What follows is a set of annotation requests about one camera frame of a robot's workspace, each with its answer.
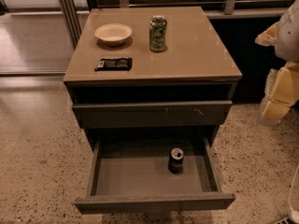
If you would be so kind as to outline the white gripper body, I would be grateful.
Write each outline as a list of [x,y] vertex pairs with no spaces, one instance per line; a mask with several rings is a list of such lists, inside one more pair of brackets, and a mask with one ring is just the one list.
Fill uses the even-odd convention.
[[286,106],[292,106],[299,100],[299,63],[286,62],[278,70],[270,97]]

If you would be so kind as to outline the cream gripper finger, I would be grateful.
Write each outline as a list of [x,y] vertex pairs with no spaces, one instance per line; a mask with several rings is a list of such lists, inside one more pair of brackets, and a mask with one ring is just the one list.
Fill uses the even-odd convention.
[[261,115],[271,121],[281,121],[290,111],[290,108],[279,103],[272,103],[269,100],[262,100]]
[[255,43],[261,46],[274,46],[277,39],[278,23],[275,22],[255,38]]

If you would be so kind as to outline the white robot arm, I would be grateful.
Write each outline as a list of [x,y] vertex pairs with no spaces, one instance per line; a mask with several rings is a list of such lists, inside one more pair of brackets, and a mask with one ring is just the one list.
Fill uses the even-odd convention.
[[261,46],[275,48],[277,57],[286,63],[271,69],[266,78],[259,122],[278,124],[299,100],[299,0],[288,8],[280,20],[255,38]]

